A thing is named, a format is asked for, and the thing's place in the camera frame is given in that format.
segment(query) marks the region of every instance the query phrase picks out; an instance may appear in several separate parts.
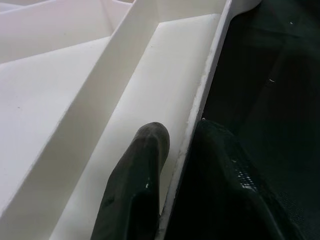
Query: white plastic tray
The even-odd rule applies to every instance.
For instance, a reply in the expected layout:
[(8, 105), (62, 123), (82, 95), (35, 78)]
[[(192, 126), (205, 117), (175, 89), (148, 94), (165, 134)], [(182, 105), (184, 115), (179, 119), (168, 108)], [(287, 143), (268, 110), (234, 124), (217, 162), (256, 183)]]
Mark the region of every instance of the white plastic tray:
[(1, 13), (0, 238), (89, 240), (113, 168), (139, 127), (161, 122), (163, 239), (229, 23), (259, 2), (51, 0)]

